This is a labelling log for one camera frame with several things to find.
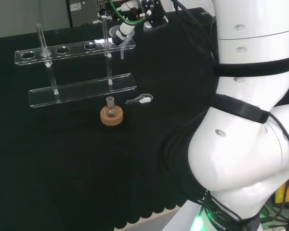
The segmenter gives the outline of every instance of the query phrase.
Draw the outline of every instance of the black velcro strap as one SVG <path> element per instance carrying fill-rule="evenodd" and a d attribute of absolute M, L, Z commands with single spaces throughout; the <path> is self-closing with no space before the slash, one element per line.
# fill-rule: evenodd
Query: black velcro strap
<path fill-rule="evenodd" d="M 289 71 L 289 58 L 255 64 L 219 64 L 214 67 L 217 76 L 257 77 L 272 76 Z"/>
<path fill-rule="evenodd" d="M 227 95 L 214 94 L 211 107 L 261 124 L 264 124 L 269 117 L 267 111 Z"/>

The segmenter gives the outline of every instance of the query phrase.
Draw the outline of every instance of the green cable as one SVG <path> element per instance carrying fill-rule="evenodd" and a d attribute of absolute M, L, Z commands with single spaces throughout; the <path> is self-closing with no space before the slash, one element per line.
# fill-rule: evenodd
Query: green cable
<path fill-rule="evenodd" d="M 145 20 L 145 17 L 143 17 L 142 19 L 140 19 L 140 20 L 138 20 L 138 21 L 130 21 L 130 20 L 124 18 L 124 17 L 119 13 L 119 11 L 117 11 L 117 9 L 116 9 L 115 5 L 113 4 L 112 0 L 109 0 L 109 2 L 110 2 L 110 5 L 112 6 L 113 10 L 115 11 L 116 15 L 117 15 L 121 20 L 123 20 L 124 22 L 131 23 L 131 24 L 135 24 L 135 25 L 136 25 L 136 24 L 141 23 L 141 22 L 143 22 L 143 21 Z"/>

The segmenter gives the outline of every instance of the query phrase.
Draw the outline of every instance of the clear plastic rod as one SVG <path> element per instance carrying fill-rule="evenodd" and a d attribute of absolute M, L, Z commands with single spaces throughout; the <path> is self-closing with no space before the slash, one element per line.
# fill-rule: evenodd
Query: clear plastic rod
<path fill-rule="evenodd" d="M 119 45 L 121 48 L 121 59 L 124 59 L 124 47 L 126 46 L 126 44 L 129 43 L 129 41 L 131 40 L 131 36 L 128 35 L 125 40 Z"/>
<path fill-rule="evenodd" d="M 47 68 L 47 72 L 48 72 L 48 76 L 49 76 L 49 79 L 50 79 L 50 83 L 51 83 L 51 85 L 53 87 L 53 93 L 55 95 L 58 95 L 59 94 L 58 87 L 57 87 L 57 84 L 56 84 L 56 80 L 54 78 L 53 68 L 52 68 L 53 62 L 52 62 L 52 60 L 50 58 L 50 54 L 49 54 L 49 51 L 48 51 L 48 48 L 47 48 L 47 45 L 46 45 L 46 40 L 45 40 L 45 37 L 44 37 L 42 25 L 41 24 L 37 24 L 37 29 L 38 29 L 40 45 L 42 47 L 41 55 L 44 56 L 47 59 L 47 61 L 45 61 L 45 65 L 46 65 L 46 68 Z"/>
<path fill-rule="evenodd" d="M 110 47 L 109 44 L 109 37 L 108 37 L 108 26 L 107 26 L 107 17 L 105 15 L 102 16 L 102 23 L 103 23 L 103 36 L 104 36 L 104 47 Z"/>
<path fill-rule="evenodd" d="M 47 73 L 48 73 L 48 76 L 49 76 L 49 79 L 50 79 L 50 83 L 52 84 L 52 87 L 53 87 L 53 93 L 55 95 L 58 95 L 59 92 L 58 92 L 56 79 L 54 78 L 53 66 L 52 65 L 50 67 L 47 67 Z"/>
<path fill-rule="evenodd" d="M 102 23 L 103 23 L 103 36 L 104 36 L 104 43 L 102 45 L 106 48 L 109 48 L 111 44 L 109 42 L 107 17 L 105 15 L 102 16 Z M 112 55 L 108 49 L 106 50 L 106 52 L 104 54 L 106 56 L 108 84 L 112 85 L 112 71 L 111 71 L 111 57 L 112 57 Z"/>
<path fill-rule="evenodd" d="M 107 65 L 107 77 L 108 77 L 108 84 L 112 85 L 112 70 L 111 70 L 111 53 L 106 56 L 106 65 Z"/>

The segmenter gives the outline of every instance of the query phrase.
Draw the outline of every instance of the glass test tube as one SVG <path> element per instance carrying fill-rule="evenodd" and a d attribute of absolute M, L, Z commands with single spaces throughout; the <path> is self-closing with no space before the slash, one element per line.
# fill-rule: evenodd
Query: glass test tube
<path fill-rule="evenodd" d="M 103 46 L 107 48 L 107 51 L 105 52 L 105 56 L 106 56 L 108 84 L 112 85 L 112 71 L 111 71 L 111 57 L 112 57 L 112 55 L 111 55 L 111 52 L 109 52 L 109 50 L 108 50 L 111 43 L 109 42 L 107 17 L 105 15 L 102 16 L 102 23 L 103 23 L 103 36 L 104 36 Z"/>

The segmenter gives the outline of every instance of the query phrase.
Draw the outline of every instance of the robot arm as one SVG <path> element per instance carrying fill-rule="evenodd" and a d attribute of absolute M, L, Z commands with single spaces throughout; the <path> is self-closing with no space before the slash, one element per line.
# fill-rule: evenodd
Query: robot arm
<path fill-rule="evenodd" d="M 154 2 L 154 9 L 161 6 L 159 0 Z M 220 64 L 289 59 L 289 0 L 213 3 Z M 148 17 L 154 15 L 154 10 L 151 13 Z M 135 26 L 123 23 L 114 40 L 121 43 Z M 254 77 L 220 76 L 216 94 L 272 111 L 289 131 L 289 106 L 273 108 L 288 89 L 289 71 L 285 71 Z M 262 124 L 214 107 L 208 110 L 190 142 L 188 160 L 198 182 L 222 207 L 237 214 L 225 210 L 237 220 L 259 218 L 267 199 L 289 179 L 289 141 L 274 120 L 269 118 Z M 220 230 L 221 225 L 216 226 L 205 210 L 203 217 L 208 231 Z M 262 227 L 256 223 L 249 231 L 262 231 Z"/>
<path fill-rule="evenodd" d="M 136 15 L 139 15 L 141 9 L 145 12 L 144 17 L 141 20 L 136 20 Z M 113 42 L 116 45 L 120 45 L 125 38 L 135 29 L 138 23 L 146 21 L 144 23 L 145 31 L 151 30 L 153 28 L 157 28 L 168 23 L 168 19 L 166 17 L 166 13 L 162 6 L 160 0 L 132 0 L 124 3 L 119 10 L 115 9 L 115 14 L 123 20 L 118 31 L 116 31 L 113 36 Z"/>

